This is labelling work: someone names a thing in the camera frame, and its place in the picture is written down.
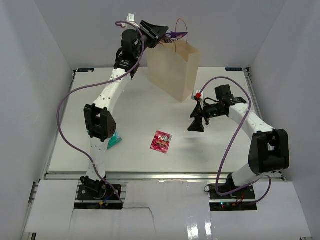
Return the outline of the teal snack bag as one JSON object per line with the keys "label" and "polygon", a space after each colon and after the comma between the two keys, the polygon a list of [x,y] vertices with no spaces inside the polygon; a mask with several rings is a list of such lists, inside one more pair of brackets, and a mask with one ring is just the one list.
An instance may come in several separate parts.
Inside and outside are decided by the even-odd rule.
{"label": "teal snack bag", "polygon": [[102,141],[100,137],[95,137],[95,136],[91,137],[90,149],[98,150],[98,151],[107,151],[110,148],[117,145],[118,143],[120,143],[121,141],[122,141],[122,137],[116,130],[111,138],[105,139],[104,141]]}

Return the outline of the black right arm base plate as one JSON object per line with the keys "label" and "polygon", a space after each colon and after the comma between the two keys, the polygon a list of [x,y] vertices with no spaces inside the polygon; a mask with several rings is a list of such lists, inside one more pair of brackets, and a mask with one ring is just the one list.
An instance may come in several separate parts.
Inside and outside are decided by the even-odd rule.
{"label": "black right arm base plate", "polygon": [[252,186],[235,193],[221,196],[216,193],[215,185],[208,184],[204,192],[209,195],[211,212],[243,212],[257,211],[256,195]]}

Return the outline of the red candy packet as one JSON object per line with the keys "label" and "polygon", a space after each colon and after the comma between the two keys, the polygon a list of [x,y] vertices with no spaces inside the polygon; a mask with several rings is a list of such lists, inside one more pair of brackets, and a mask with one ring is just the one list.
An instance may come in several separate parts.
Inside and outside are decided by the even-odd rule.
{"label": "red candy packet", "polygon": [[163,154],[167,154],[171,139],[171,134],[157,130],[151,142],[150,149]]}

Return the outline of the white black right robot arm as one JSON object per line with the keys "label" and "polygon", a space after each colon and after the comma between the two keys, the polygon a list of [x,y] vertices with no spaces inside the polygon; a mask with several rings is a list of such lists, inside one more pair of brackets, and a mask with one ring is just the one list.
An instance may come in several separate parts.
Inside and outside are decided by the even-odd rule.
{"label": "white black right robot arm", "polygon": [[284,129],[276,129],[265,123],[251,111],[251,104],[243,97],[235,97],[229,85],[215,88],[216,100],[208,104],[204,93],[196,91],[192,99],[196,107],[190,117],[193,122],[189,132],[205,131],[204,126],[211,118],[226,116],[238,124],[237,132],[243,130],[251,140],[247,163],[228,175],[225,184],[216,184],[215,192],[236,200],[244,193],[244,188],[262,177],[278,173],[290,166],[289,137]]}

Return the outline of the purple snack packet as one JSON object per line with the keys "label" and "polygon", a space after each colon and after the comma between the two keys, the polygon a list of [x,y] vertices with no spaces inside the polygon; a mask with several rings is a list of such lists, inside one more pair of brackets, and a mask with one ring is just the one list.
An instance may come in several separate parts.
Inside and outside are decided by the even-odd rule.
{"label": "purple snack packet", "polygon": [[175,41],[178,41],[184,37],[186,37],[188,35],[187,31],[183,31],[183,32],[174,32],[174,31],[170,31],[168,30],[164,37],[166,37],[166,44],[171,44]]}

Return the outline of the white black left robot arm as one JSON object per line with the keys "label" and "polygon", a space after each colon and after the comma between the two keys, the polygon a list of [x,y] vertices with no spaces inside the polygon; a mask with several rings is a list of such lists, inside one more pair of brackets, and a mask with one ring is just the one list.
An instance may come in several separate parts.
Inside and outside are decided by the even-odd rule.
{"label": "white black left robot arm", "polygon": [[126,29],[122,33],[111,82],[92,104],[84,107],[85,126],[90,137],[91,164],[80,181],[86,192],[96,200],[102,199],[106,193],[104,161],[109,141],[117,129],[113,118],[116,102],[137,72],[144,51],[155,48],[169,30],[168,26],[153,25],[144,20],[137,27]]}

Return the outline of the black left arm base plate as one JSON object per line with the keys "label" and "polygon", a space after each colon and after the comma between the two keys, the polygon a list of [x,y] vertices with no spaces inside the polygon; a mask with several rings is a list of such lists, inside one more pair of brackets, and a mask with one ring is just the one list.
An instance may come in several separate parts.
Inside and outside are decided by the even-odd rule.
{"label": "black left arm base plate", "polygon": [[122,194],[120,184],[113,185],[115,191],[109,185],[103,185],[99,193],[89,190],[82,184],[78,186],[74,209],[76,210],[121,210],[123,204],[117,197]]}

